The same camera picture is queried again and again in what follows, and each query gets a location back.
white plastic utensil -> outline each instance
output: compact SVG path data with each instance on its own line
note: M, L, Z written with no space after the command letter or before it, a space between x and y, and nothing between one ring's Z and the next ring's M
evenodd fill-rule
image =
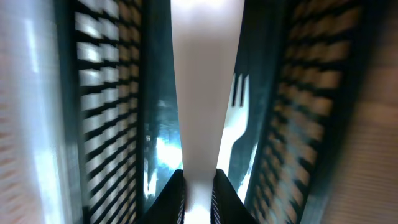
M210 223L211 194L244 0L171 0L185 223Z
M238 85L234 91L235 74L229 94L226 110L223 137L221 138L217 168L222 169L228 176L229 162L233 144L243 135L248 126L249 118L249 75L244 79L242 74L238 78Z

fork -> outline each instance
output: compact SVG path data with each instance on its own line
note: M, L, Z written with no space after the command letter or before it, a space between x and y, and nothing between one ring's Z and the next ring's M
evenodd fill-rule
M218 153L217 168L222 169L228 176L229 162L233 144L244 134L249 118L249 75L242 81L243 75L238 77L238 84L234 91L235 74L229 93L228 108L225 116L224 131Z

plastic grille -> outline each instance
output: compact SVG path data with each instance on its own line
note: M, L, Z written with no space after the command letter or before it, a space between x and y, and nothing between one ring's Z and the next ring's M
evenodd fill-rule
M137 218L140 1L76 1L90 223Z
M296 223L361 15L361 1L299 1L250 205L260 223Z

white strip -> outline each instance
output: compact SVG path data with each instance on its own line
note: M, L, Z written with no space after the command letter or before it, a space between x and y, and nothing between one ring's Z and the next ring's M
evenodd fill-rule
M211 193L244 0L171 0L185 223L210 223Z

plastic cutlery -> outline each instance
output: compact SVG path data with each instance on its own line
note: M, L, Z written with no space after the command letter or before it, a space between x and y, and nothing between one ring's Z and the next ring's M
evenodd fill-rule
M229 171L229 162L231 160L232 146L246 131L249 118L249 75L243 82L243 75L240 74L235 91L234 84L235 74L233 76L231 93L229 94L223 137L221 138L220 152L218 154L217 162L217 168L222 169L227 176Z

